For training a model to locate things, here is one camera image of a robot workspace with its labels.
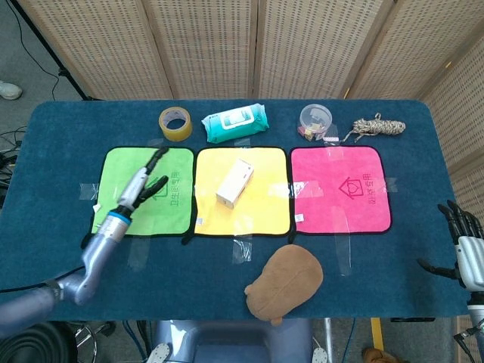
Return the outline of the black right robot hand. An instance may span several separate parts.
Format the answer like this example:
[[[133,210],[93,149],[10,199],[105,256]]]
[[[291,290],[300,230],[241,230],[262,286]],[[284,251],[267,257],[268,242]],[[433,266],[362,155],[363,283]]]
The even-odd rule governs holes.
[[[456,280],[471,293],[484,293],[484,227],[472,213],[463,210],[455,202],[438,205],[448,224],[453,242],[456,263],[454,268],[436,267],[424,259],[418,265],[432,275]]]

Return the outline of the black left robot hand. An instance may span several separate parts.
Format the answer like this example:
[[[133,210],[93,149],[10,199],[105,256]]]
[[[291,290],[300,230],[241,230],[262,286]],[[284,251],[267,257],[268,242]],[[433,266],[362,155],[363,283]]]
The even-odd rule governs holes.
[[[130,218],[131,214],[145,201],[154,196],[168,182],[167,175],[161,176],[152,186],[146,187],[148,177],[154,171],[158,161],[169,151],[168,147],[157,149],[147,164],[141,167],[131,178],[117,201],[115,211]]]

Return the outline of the small white box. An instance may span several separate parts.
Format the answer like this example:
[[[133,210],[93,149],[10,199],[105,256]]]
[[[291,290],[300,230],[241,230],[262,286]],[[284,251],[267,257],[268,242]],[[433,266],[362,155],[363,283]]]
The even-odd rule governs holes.
[[[233,209],[252,178],[253,172],[254,167],[250,163],[236,159],[216,192],[217,201]]]

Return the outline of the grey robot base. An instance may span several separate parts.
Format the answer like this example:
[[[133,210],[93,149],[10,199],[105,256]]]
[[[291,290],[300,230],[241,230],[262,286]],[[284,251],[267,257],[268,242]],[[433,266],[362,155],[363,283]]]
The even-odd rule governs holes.
[[[312,363],[311,321],[158,321],[153,345],[168,345],[168,363]]]

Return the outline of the green microfiber cloth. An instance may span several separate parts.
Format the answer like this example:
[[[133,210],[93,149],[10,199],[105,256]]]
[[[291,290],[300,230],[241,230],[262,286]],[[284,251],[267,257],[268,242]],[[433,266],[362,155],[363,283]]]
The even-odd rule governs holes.
[[[96,233],[106,214],[116,207],[129,180],[154,155],[152,147],[116,147],[105,158],[98,189],[98,210],[92,233]],[[184,147],[171,147],[157,163],[146,186],[154,185],[162,176],[169,180],[164,187],[132,214],[128,234],[154,236],[184,234],[190,227],[194,153]]]

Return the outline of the clear tape strip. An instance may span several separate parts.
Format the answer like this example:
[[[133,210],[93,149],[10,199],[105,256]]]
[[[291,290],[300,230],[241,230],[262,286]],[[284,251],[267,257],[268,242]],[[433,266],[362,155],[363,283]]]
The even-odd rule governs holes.
[[[253,244],[250,240],[233,239],[232,263],[240,265],[252,260]]]
[[[128,267],[137,273],[145,269],[150,254],[150,238],[134,237],[132,238],[128,256]]]
[[[335,253],[340,274],[344,277],[352,274],[352,245],[350,234],[335,235]]]

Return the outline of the yellowish packing tape roll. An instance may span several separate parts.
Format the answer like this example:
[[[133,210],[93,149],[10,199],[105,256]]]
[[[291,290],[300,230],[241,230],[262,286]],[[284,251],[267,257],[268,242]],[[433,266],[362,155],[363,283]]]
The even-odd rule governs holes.
[[[177,120],[181,125],[172,129],[169,125]],[[168,107],[162,111],[158,123],[163,135],[169,141],[180,142],[186,140],[193,132],[191,116],[182,107]]]

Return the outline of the teal wet wipes pack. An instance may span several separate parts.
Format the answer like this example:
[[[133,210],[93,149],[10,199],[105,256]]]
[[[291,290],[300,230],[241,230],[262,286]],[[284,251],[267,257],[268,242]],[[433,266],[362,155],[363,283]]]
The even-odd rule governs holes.
[[[244,138],[269,129],[263,104],[251,104],[214,113],[201,122],[207,133],[207,141],[213,144]]]

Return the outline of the blue table cloth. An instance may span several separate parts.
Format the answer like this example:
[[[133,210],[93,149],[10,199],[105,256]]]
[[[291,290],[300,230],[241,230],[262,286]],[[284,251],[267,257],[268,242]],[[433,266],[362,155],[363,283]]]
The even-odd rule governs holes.
[[[459,283],[425,272],[417,259],[451,267],[455,250],[437,206],[453,198],[434,122],[420,101],[326,100],[341,132],[380,113],[401,120],[398,137],[364,138],[380,154],[390,179],[392,225],[383,234],[351,236],[352,274],[340,274],[333,235],[297,235],[296,243],[321,262],[318,292],[293,311],[301,318],[439,317],[466,312]],[[106,153],[117,146],[161,141],[158,117],[170,101],[49,101],[30,117],[11,185],[0,212],[0,304],[19,286],[62,275],[80,264],[81,242],[93,202],[83,184],[101,177]],[[54,320],[247,318],[244,288],[285,237],[254,237],[252,260],[232,263],[233,241],[195,237],[150,238],[145,269],[128,267],[132,238],[114,251],[92,300],[63,302]]]

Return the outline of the yellow bar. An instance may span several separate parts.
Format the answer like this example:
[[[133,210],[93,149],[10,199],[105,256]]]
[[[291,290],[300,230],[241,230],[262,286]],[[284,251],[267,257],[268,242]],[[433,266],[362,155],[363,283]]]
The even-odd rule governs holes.
[[[379,318],[371,318],[371,334],[374,348],[384,350],[382,327]]]

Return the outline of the yellow microfiber cloth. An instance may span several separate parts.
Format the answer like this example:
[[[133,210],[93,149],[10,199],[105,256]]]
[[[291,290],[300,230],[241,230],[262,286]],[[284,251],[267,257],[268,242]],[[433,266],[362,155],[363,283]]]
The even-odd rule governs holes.
[[[242,160],[253,167],[233,207],[217,200],[230,169]],[[211,147],[196,159],[194,211],[186,245],[195,236],[284,236],[290,231],[290,189],[287,158],[279,147]]]

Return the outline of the brown furry object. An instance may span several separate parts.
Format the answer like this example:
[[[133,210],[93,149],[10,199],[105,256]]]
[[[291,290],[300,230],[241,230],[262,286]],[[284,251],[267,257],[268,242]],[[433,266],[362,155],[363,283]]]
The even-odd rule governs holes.
[[[361,356],[364,363],[400,363],[395,356],[375,348],[363,349]]]

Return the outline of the black tripod stand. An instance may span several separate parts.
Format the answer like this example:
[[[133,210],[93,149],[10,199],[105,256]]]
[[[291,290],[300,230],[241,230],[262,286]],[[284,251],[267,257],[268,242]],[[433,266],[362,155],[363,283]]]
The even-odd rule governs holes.
[[[77,95],[80,96],[82,101],[99,101],[99,98],[94,98],[83,90],[82,86],[77,82],[73,74],[68,70],[64,62],[57,56],[55,50],[48,44],[47,39],[42,35],[39,28],[34,24],[30,16],[20,5],[19,0],[3,0],[3,2],[7,5],[8,9],[11,11],[11,13],[14,16],[15,23],[17,24],[17,28],[18,28],[20,46],[26,53],[27,57],[39,68],[39,70],[42,73],[55,79],[55,82],[51,87],[52,100],[53,101],[57,100],[55,91],[60,84],[60,80],[66,79],[68,83],[76,91]],[[55,73],[47,70],[47,68],[44,67],[39,62],[39,60],[33,55],[33,53],[27,48],[25,39],[24,39],[23,24],[27,25],[27,27],[33,33],[37,41],[41,44],[43,49],[48,53],[49,57],[56,64],[57,71]]]

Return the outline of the pink microfiber cloth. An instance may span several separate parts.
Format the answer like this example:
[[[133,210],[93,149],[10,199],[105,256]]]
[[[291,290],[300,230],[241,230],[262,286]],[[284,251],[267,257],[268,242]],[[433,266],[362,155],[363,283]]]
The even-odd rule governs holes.
[[[369,146],[290,152],[296,232],[382,234],[392,225],[383,162]]]

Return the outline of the woven folding screen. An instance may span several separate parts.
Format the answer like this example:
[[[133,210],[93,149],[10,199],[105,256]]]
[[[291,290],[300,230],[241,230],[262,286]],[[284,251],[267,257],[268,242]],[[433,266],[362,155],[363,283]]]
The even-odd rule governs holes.
[[[17,0],[105,100],[420,98],[484,0]]]

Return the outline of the brown plush toy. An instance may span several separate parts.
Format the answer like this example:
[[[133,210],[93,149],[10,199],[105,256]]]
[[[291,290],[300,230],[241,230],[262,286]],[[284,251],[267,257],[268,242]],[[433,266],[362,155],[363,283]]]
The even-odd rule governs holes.
[[[250,313],[273,326],[312,298],[324,280],[321,263],[307,249],[285,245],[269,258],[260,276],[244,289]]]

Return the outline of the clear round plastic jar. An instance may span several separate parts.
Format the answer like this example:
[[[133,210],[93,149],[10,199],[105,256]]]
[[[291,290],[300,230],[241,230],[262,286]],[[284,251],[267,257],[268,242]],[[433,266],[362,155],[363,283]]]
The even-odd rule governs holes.
[[[320,141],[331,127],[331,112],[320,104],[305,106],[299,115],[298,133],[307,141]]]

